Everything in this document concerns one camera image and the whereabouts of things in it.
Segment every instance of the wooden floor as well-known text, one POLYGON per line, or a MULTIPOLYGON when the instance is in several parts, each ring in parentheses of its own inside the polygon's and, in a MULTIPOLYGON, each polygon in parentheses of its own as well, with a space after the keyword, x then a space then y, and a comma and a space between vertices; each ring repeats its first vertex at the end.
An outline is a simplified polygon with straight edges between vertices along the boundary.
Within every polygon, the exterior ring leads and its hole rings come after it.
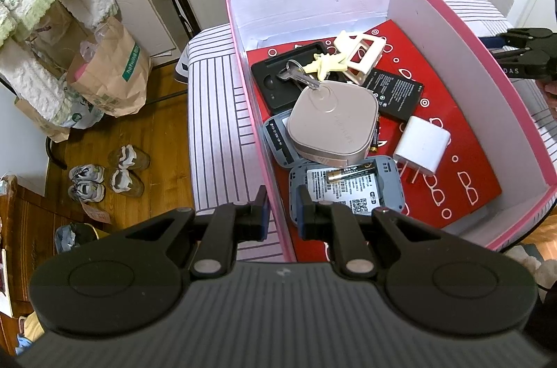
MULTIPOLYGON (((149 77, 147 99, 154 99, 186 88, 173 78, 174 66, 157 69, 149 77)), ((133 144, 151 156, 148 169, 138 172, 145 184, 140 198, 115 194, 107 187, 105 199, 96 206, 110 213, 111 231, 127 228, 177 207, 192 207, 188 150, 187 95, 146 105, 136 115, 105 116, 85 131, 72 130, 68 141, 54 144, 55 155, 68 168, 86 163, 108 167, 108 154, 133 144)), ((68 197, 68 171, 50 163, 46 197, 79 208, 68 197)))

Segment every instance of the striped cloth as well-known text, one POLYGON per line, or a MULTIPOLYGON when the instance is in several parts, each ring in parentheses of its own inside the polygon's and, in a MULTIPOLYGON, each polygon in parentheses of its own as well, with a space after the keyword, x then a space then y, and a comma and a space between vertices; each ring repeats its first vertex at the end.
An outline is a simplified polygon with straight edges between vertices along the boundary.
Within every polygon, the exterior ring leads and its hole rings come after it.
MULTIPOLYGON (((511 27, 487 0, 444 0, 479 37, 511 27)), ((202 31, 182 53, 176 80, 188 83, 191 183, 196 209, 212 209, 231 201, 250 201, 264 183, 246 107, 230 25, 202 31)), ((557 122, 534 81, 512 80, 530 111, 557 168, 557 122)), ((555 198, 531 223, 536 225, 555 198)), ((242 243, 238 259, 282 262, 284 257, 271 217, 262 243, 242 243)))

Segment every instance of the pink box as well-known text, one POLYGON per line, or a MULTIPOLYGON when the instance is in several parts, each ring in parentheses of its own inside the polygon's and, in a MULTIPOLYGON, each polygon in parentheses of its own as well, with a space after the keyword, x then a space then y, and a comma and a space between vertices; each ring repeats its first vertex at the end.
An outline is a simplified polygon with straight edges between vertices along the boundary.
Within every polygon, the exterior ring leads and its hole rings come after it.
POLYGON ((392 19, 425 56, 466 116, 502 188, 445 228, 499 250, 527 233, 557 197, 557 174, 528 110, 485 46, 443 0, 226 0, 261 169, 286 257, 285 213, 262 132, 247 50, 367 31, 392 19))

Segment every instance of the white sneaker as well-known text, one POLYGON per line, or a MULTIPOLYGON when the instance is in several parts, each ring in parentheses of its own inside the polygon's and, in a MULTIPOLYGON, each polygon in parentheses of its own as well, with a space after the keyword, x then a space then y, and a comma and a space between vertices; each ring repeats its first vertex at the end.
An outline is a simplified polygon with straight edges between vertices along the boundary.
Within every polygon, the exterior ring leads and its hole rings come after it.
POLYGON ((92 181, 80 181, 73 183, 68 189, 68 195, 72 200, 83 201, 85 203, 88 201, 98 203, 104 199, 104 194, 105 187, 102 184, 92 181))
POLYGON ((74 183, 79 181, 102 183, 102 180, 104 180, 104 170, 104 167, 92 163, 86 165, 76 165, 70 170, 68 176, 74 183))

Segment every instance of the star keychain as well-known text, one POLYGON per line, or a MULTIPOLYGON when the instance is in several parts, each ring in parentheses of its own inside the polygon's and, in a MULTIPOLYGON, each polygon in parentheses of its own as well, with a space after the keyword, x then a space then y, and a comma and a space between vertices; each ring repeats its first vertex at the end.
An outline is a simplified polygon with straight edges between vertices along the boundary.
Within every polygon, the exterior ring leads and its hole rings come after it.
POLYGON ((342 63, 346 54, 314 54, 314 61, 304 67, 305 73, 317 73, 319 81, 325 81, 331 71, 346 71, 348 66, 342 63))

